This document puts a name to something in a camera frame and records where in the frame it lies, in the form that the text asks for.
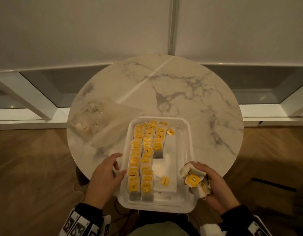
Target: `white roller blind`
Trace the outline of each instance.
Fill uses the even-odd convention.
[[[167,53],[171,0],[0,0],[0,71]]]
[[[303,0],[181,0],[176,55],[200,63],[303,65]]]

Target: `right hand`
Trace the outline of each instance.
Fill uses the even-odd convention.
[[[225,180],[214,169],[201,163],[193,163],[193,166],[209,176],[212,193],[207,195],[206,201],[220,215],[240,205]]]

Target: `round table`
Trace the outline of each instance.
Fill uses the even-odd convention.
[[[227,84],[198,63],[161,54],[116,62],[83,86],[68,120],[90,100],[104,97],[140,108],[146,116],[186,119],[191,126],[194,160],[209,165],[221,176],[239,153],[243,139],[239,104]],[[85,144],[69,128],[67,141],[77,166],[90,179],[106,155],[123,152],[125,138],[104,153]]]

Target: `left hand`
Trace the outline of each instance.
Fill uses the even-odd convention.
[[[112,154],[96,167],[83,201],[85,204],[102,210],[103,206],[113,196],[126,174],[126,170],[122,170],[118,175],[112,170],[113,167],[116,170],[120,169],[116,160],[120,156],[122,156],[122,153]]]

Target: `hand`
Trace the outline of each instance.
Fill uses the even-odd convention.
[[[240,205],[225,180],[214,169],[201,163],[193,163],[193,166],[209,176],[212,193],[207,195],[206,201],[220,215]]]
[[[122,170],[117,176],[112,170],[112,167],[116,170],[120,169],[116,160],[120,156],[122,156],[122,153],[112,154],[96,167],[83,201],[85,204],[102,210],[103,206],[112,197],[126,174],[126,170]]]

